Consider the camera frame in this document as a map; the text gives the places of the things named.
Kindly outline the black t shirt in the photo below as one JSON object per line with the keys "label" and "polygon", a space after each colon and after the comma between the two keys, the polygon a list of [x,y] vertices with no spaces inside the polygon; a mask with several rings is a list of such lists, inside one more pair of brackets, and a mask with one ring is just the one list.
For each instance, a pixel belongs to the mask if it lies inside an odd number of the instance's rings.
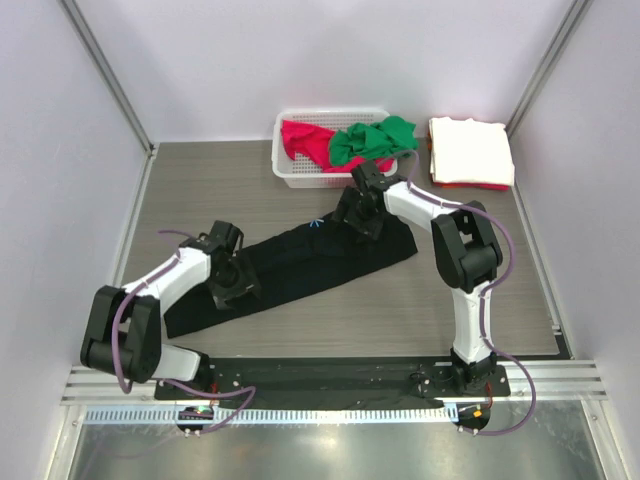
{"label": "black t shirt", "polygon": [[379,238],[370,241],[326,214],[318,226],[301,224],[243,249],[257,274],[259,296],[249,294],[220,309],[206,286],[196,286],[165,313],[166,333],[176,338],[269,310],[339,287],[417,252],[411,229],[395,216],[386,217]]}

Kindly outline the white perforated plastic basket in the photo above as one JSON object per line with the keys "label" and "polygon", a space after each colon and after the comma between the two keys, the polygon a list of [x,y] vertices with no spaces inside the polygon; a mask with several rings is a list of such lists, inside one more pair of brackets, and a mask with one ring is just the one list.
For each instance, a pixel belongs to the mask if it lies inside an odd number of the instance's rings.
{"label": "white perforated plastic basket", "polygon": [[351,170],[362,159],[333,164],[332,137],[354,124],[376,124],[388,116],[387,111],[371,107],[284,110],[273,128],[272,172],[290,188],[342,188],[352,182]]}

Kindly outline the green t shirt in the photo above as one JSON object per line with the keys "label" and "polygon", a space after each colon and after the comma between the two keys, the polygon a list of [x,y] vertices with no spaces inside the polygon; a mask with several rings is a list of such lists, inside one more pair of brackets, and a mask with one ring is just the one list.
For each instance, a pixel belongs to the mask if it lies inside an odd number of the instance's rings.
{"label": "green t shirt", "polygon": [[343,167],[356,157],[377,160],[398,152],[416,150],[415,129],[414,123],[400,116],[388,116],[371,124],[352,124],[331,137],[328,147],[330,165]]}

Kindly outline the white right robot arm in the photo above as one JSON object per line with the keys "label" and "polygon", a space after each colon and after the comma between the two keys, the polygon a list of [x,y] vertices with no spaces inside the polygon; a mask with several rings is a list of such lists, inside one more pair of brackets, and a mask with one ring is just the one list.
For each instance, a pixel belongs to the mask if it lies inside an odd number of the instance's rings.
{"label": "white right robot arm", "polygon": [[384,221],[402,217],[431,233],[437,271],[453,297],[455,336],[450,379],[462,395],[473,395],[495,372],[490,347],[491,291],[503,261],[492,222],[480,203],[453,202],[426,192],[401,176],[386,176],[369,160],[352,171],[333,219],[369,240]]}

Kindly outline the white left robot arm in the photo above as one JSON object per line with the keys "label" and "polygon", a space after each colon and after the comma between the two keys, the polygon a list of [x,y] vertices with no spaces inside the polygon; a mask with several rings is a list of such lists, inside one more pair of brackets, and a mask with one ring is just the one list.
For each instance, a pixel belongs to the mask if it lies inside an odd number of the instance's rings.
{"label": "white left robot arm", "polygon": [[261,287],[243,232],[216,221],[211,230],[189,236],[160,266],[122,287],[105,285],[94,295],[80,350],[81,364],[114,375],[128,394],[135,383],[156,380],[190,398],[213,396],[209,357],[162,342],[165,313],[190,290],[203,286],[216,307],[230,309]]}

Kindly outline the pink t shirt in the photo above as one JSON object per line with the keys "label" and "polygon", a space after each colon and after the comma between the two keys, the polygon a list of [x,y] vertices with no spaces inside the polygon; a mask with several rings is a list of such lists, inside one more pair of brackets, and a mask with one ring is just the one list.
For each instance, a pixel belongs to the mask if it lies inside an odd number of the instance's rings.
{"label": "pink t shirt", "polygon": [[[323,173],[348,173],[356,166],[367,161],[356,157],[343,167],[332,167],[329,162],[329,141],[339,130],[331,130],[317,125],[284,120],[280,133],[286,154],[293,160],[297,155],[308,157]],[[389,158],[380,158],[376,162],[389,163]]]}

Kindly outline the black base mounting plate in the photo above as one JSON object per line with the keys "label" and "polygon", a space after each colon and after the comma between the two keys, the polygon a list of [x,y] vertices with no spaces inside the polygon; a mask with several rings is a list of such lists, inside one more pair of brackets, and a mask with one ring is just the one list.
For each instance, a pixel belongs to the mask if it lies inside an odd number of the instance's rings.
{"label": "black base mounting plate", "polygon": [[435,408],[446,399],[506,398],[506,370],[462,382],[444,357],[213,358],[190,388],[223,393],[256,388],[249,406],[266,410],[393,410]]}

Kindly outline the folded white t shirt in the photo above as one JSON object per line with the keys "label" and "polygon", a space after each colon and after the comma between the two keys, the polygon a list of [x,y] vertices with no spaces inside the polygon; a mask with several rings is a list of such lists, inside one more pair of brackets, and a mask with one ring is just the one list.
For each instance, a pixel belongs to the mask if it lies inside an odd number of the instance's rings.
{"label": "folded white t shirt", "polygon": [[515,165],[504,124],[434,117],[428,133],[430,174],[436,184],[494,189],[514,185]]}

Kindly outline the aluminium front rail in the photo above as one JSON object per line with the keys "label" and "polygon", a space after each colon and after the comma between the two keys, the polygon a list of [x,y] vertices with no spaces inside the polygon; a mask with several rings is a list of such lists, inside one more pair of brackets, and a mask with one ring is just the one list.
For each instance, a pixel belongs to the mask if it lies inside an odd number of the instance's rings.
{"label": "aluminium front rail", "polygon": [[[539,401],[606,400],[595,363],[591,360],[532,360],[524,363]],[[155,385],[136,385],[124,394],[113,377],[85,367],[74,367],[67,378],[62,405],[149,404]]]}

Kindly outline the right aluminium frame post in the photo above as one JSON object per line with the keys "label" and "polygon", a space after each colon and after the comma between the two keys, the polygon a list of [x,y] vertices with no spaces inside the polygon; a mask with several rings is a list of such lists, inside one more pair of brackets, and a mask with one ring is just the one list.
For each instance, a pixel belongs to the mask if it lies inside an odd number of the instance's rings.
{"label": "right aluminium frame post", "polygon": [[569,8],[552,35],[506,124],[506,133],[509,138],[515,134],[542,92],[592,4],[592,0],[573,0],[570,2]]}

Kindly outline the aluminium frame post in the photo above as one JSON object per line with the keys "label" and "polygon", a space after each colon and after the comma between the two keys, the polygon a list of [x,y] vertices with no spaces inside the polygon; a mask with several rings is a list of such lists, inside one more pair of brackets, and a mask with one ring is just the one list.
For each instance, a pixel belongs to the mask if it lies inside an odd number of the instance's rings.
{"label": "aluminium frame post", "polygon": [[58,1],[58,4],[61,6],[74,31],[81,40],[81,43],[91,58],[117,107],[131,128],[138,143],[142,147],[142,150],[145,152],[145,155],[150,157],[154,151],[154,144],[143,127],[133,105],[126,95],[80,6],[74,0],[60,0]]}
{"label": "aluminium frame post", "polygon": [[570,2],[569,8],[552,35],[506,124],[506,133],[509,138],[515,134],[542,92],[592,4],[592,0],[573,0]]}

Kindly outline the left aluminium frame post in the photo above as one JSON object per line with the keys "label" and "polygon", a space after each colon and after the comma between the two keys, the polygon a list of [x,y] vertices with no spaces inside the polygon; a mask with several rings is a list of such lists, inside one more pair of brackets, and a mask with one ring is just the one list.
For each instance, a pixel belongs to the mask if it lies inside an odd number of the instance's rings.
{"label": "left aluminium frame post", "polygon": [[143,127],[133,105],[126,95],[80,6],[74,0],[60,0],[58,1],[58,4],[61,6],[74,31],[81,40],[81,43],[91,58],[117,107],[131,128],[138,143],[142,147],[142,150],[145,152],[145,155],[150,157],[154,151],[154,144]]}

